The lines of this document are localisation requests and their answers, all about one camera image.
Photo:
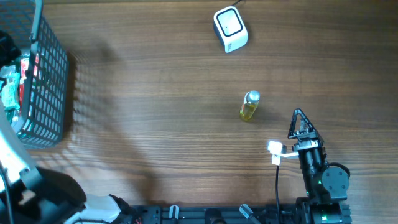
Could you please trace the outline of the yellow liquid glass bottle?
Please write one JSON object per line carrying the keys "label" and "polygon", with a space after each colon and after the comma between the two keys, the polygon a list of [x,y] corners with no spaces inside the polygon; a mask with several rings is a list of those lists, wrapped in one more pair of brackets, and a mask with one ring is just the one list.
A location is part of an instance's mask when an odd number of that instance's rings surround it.
{"label": "yellow liquid glass bottle", "polygon": [[239,110],[239,116],[244,121],[249,121],[259,105],[261,95],[257,90],[251,90],[244,96],[243,103]]}

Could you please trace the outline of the green gloves package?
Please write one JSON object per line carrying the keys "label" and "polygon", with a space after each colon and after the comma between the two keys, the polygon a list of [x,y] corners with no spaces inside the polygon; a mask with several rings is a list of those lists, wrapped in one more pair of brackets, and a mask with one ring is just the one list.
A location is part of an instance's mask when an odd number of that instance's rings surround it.
{"label": "green gloves package", "polygon": [[19,87],[18,87],[18,98],[20,108],[18,110],[6,110],[4,112],[6,118],[11,126],[15,126],[22,116],[22,104],[24,101],[24,87],[25,81],[27,80],[26,71],[29,68],[29,53],[22,54],[19,58],[15,59],[9,66],[4,66],[1,69],[1,77],[4,77],[7,73],[18,73],[19,74]]}

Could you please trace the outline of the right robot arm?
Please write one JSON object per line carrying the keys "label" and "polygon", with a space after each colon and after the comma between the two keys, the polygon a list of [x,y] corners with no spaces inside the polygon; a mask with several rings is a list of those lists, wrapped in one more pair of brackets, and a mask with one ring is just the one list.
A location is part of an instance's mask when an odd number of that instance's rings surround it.
{"label": "right robot arm", "polygon": [[306,197],[296,200],[297,223],[348,224],[351,210],[348,198],[351,173],[343,164],[328,162],[320,136],[305,113],[297,108],[292,114],[289,139],[296,139],[292,151],[298,154]]}

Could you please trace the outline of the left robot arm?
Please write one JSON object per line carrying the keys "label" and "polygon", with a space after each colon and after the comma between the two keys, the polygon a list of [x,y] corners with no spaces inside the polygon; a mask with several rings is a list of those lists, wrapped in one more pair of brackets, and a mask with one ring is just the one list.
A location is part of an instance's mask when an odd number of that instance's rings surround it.
{"label": "left robot arm", "polygon": [[1,223],[139,223],[114,195],[87,195],[75,179],[36,165],[1,111]]}

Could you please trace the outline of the light green wipes pack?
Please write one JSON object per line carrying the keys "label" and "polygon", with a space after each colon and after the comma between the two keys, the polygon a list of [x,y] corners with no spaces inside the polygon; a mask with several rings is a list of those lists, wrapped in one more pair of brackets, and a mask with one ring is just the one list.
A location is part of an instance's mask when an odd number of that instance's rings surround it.
{"label": "light green wipes pack", "polygon": [[1,77],[1,100],[6,110],[20,108],[18,98],[19,74],[7,73]]}

